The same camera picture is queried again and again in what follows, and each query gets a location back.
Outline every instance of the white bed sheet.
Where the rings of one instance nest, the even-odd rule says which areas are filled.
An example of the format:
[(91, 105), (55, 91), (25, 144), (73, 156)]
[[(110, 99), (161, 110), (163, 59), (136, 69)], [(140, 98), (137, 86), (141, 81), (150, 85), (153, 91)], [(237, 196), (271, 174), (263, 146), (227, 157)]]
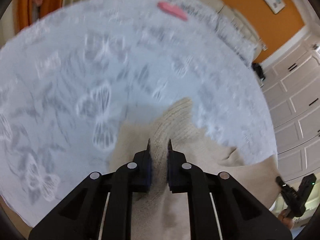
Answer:
[(92, 171), (108, 172), (125, 119), (151, 122), (186, 96), (194, 124), (246, 164), (276, 155), (254, 73), (205, 25), (158, 1), (87, 0), (0, 51), (0, 194), (27, 224)]

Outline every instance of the cabinet handle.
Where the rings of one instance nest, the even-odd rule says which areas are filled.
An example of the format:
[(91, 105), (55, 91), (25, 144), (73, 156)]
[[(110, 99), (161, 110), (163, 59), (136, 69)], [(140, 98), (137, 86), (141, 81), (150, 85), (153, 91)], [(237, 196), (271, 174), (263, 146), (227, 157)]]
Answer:
[(294, 66), (292, 69), (290, 69), (289, 72), (292, 71), (292, 70), (294, 70), (297, 66), (298, 66), (298, 65), (295, 64), (295, 66)]
[(312, 104), (314, 104), (316, 101), (318, 101), (319, 98), (317, 98), (315, 101), (313, 101), (312, 103), (309, 104), (309, 106), (311, 106)]
[(290, 68), (292, 68), (294, 65), (295, 65), (295, 63), (294, 63), (292, 66), (290, 66), (290, 67), (288, 68), (288, 70), (289, 70)]

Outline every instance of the gray pillow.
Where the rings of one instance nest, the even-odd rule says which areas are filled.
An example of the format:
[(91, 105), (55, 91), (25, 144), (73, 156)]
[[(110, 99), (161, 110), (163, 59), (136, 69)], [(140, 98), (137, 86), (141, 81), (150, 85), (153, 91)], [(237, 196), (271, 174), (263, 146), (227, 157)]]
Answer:
[(171, 0), (171, 3), (178, 5), (184, 11), (198, 19), (200, 22), (206, 23), (212, 30), (217, 27), (218, 14), (209, 6), (203, 4), (199, 0)]
[(236, 54), (243, 60), (247, 67), (251, 67), (257, 45), (244, 38), (236, 30), (227, 17), (219, 14), (216, 33)]

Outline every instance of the cabinet door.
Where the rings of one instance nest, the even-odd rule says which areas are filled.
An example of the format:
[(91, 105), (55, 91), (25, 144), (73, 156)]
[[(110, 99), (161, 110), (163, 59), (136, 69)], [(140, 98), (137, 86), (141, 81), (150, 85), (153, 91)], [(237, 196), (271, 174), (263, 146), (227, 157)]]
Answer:
[(272, 67), (265, 71), (265, 85), (273, 83), (274, 79), (287, 75), (290, 69), (295, 67), (298, 60), (307, 52), (304, 43), (299, 43), (296, 47), (286, 56), (284, 56), (280, 62), (276, 63)]
[(320, 134), (320, 105), (275, 128), (278, 153), (297, 147)]
[(274, 127), (293, 119), (320, 104), (320, 69), (313, 71), (301, 86), (288, 91), (285, 97), (268, 102)]
[(303, 43), (305, 44), (305, 48), (307, 50), (312, 49), (313, 45), (318, 44), (319, 42), (320, 42), (320, 37), (316, 35), (307, 36), (303, 41)]
[(320, 95), (318, 76), (320, 59), (313, 53), (307, 53), (292, 72), (278, 78), (271, 86), (263, 88), (274, 127), (291, 120), (317, 103), (315, 100)]
[(320, 137), (278, 155), (278, 169), (284, 181), (306, 176), (320, 168)]

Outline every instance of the beige knit sweater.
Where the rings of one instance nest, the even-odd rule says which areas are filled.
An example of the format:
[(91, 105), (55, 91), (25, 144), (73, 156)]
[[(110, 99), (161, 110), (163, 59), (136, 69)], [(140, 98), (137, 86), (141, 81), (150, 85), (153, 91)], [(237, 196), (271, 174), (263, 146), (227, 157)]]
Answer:
[(279, 195), (275, 183), (279, 176), (276, 159), (242, 166), (235, 148), (218, 145), (204, 130), (191, 123), (192, 101), (184, 98), (171, 106), (150, 125), (124, 123), (120, 129), (110, 172), (132, 161), (136, 152), (146, 149), (150, 138), (153, 165), (151, 189), (135, 194), (132, 202), (132, 240), (190, 239), (187, 194), (172, 194), (167, 185), (167, 146), (169, 138), (175, 151), (185, 154), (188, 162), (203, 171), (230, 173), (267, 208)]

